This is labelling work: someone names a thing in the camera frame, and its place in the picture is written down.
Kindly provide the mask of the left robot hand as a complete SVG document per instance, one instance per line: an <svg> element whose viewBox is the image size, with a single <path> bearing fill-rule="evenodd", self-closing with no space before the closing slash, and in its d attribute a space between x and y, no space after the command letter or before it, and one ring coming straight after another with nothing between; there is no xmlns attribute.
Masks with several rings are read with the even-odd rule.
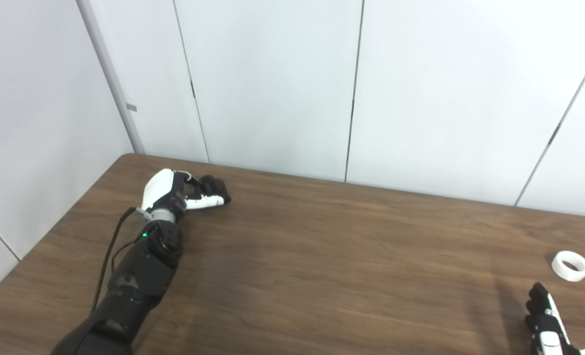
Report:
<svg viewBox="0 0 585 355"><path fill-rule="evenodd" d="M212 175L198 179L187 171L162 169L144 187L140 208L149 213L165 209L179 216L186 211L227 205L231 200L221 179Z"/></svg>

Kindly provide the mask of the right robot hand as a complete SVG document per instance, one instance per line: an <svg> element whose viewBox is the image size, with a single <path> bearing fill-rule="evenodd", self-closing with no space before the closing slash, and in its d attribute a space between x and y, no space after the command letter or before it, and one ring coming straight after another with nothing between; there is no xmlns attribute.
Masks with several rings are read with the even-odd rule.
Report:
<svg viewBox="0 0 585 355"><path fill-rule="evenodd" d="M532 355L585 355L585 348L572 345L556 303L544 285L536 282L529 290L524 321L531 333Z"/></svg>

